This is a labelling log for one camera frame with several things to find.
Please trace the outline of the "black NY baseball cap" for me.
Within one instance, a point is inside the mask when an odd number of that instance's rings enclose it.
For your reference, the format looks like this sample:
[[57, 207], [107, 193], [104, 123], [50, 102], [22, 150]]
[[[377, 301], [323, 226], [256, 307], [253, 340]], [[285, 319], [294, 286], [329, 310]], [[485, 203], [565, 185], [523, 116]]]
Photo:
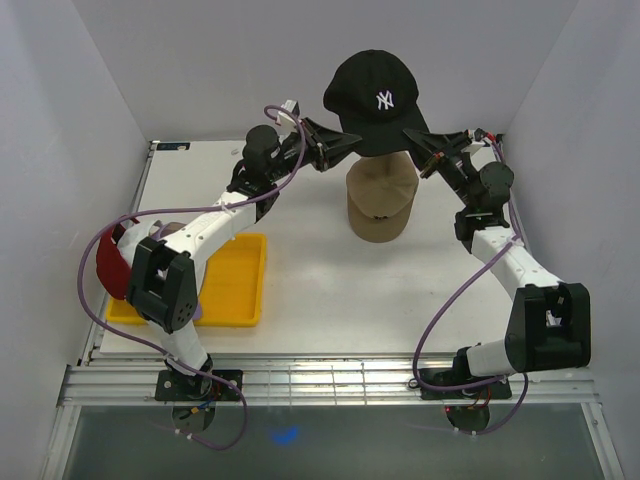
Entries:
[[396, 55], [364, 50], [336, 69], [323, 95], [342, 131], [359, 136], [355, 151], [377, 157], [407, 149], [406, 129], [427, 132], [414, 75]]

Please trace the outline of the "beige baseball cap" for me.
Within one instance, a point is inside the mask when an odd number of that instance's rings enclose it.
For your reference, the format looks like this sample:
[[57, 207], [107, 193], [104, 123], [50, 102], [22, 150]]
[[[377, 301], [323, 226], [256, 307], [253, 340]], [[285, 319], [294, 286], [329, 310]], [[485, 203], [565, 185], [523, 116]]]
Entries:
[[345, 182], [348, 221], [356, 236], [370, 243], [387, 243], [401, 235], [419, 183], [407, 152], [361, 157]]

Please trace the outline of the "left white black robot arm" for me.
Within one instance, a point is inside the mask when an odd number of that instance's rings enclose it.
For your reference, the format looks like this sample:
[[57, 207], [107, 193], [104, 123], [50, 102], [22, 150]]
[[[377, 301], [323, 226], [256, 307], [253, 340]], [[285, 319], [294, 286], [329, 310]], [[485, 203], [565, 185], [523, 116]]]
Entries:
[[269, 125], [252, 128], [230, 183], [213, 206], [178, 231], [136, 246], [125, 299], [160, 331], [162, 354], [190, 399], [205, 397], [212, 387], [212, 362], [193, 324], [209, 258], [259, 222], [299, 168], [327, 171], [362, 140], [308, 118], [295, 121], [294, 128], [285, 138]]

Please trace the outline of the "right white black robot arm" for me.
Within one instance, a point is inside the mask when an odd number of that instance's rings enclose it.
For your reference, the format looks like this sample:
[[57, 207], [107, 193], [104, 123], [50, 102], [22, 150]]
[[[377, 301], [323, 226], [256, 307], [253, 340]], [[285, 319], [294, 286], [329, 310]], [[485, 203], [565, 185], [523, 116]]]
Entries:
[[430, 321], [430, 333], [454, 301], [487, 272], [512, 301], [503, 338], [463, 347], [452, 365], [429, 378], [412, 367], [423, 390], [474, 397], [514, 374], [583, 368], [591, 361], [591, 298], [581, 283], [567, 283], [528, 251], [511, 205], [514, 172], [496, 137], [482, 129], [434, 134], [406, 128], [409, 154], [423, 179], [439, 174], [461, 200], [456, 239], [482, 266]]

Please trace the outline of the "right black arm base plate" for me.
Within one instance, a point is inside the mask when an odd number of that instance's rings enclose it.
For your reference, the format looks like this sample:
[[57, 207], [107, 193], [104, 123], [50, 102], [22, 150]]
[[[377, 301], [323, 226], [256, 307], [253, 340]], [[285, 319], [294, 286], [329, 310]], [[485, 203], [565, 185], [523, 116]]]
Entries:
[[[475, 377], [462, 381], [455, 380], [452, 370], [445, 368], [420, 368], [419, 373], [423, 382], [440, 387], [479, 381], [479, 378]], [[425, 389], [413, 378], [408, 382], [408, 387], [413, 390], [419, 390], [422, 400], [486, 400], [487, 398], [491, 400], [506, 400], [512, 397], [512, 390], [508, 381], [496, 382], [482, 387], [442, 392]]]

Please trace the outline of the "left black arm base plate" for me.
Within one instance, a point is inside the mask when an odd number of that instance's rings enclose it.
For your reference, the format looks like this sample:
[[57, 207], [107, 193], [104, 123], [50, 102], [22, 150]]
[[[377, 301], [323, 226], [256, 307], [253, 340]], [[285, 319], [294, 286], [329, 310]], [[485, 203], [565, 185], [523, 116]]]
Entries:
[[226, 383], [202, 376], [187, 376], [167, 369], [158, 374], [154, 399], [162, 402], [239, 401], [239, 394]]

